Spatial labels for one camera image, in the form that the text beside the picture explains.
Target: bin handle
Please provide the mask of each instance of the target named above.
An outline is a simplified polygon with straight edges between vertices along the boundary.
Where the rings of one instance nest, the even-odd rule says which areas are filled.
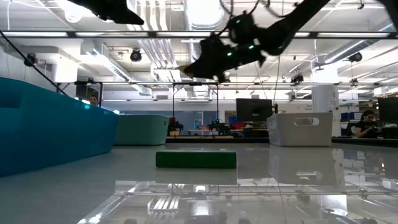
[[[319,119],[318,118],[310,118],[310,117],[308,117],[308,118],[295,118],[294,120],[295,120],[293,122],[294,125],[296,125],[298,127],[308,127],[308,126],[317,126],[317,125],[319,125]],[[300,121],[300,120],[307,120],[307,121],[309,121],[309,124],[297,123],[297,121]]]

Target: reflective floor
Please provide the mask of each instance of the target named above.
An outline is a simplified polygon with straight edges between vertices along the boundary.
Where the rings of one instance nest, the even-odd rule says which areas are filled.
[[[236,170],[156,169],[163,149],[234,150]],[[398,151],[334,145],[168,144],[0,178],[0,221],[398,223]]]

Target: computer monitor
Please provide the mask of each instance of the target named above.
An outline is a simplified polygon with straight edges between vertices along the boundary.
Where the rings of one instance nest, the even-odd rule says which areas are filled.
[[[238,121],[267,121],[272,116],[272,100],[236,99]]]
[[[378,102],[380,121],[398,123],[398,97],[379,98]]]

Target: person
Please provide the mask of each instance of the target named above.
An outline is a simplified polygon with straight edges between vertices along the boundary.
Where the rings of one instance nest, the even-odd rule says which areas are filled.
[[[379,129],[375,122],[373,111],[366,110],[361,115],[361,121],[355,126],[355,136],[358,138],[377,138]]]
[[[98,98],[96,95],[91,95],[90,96],[90,104],[92,106],[97,106],[98,105]]]

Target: white storage bin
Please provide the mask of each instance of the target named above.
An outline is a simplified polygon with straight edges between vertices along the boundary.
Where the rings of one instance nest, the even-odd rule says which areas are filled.
[[[267,119],[269,142],[276,146],[330,146],[332,113],[274,114]]]

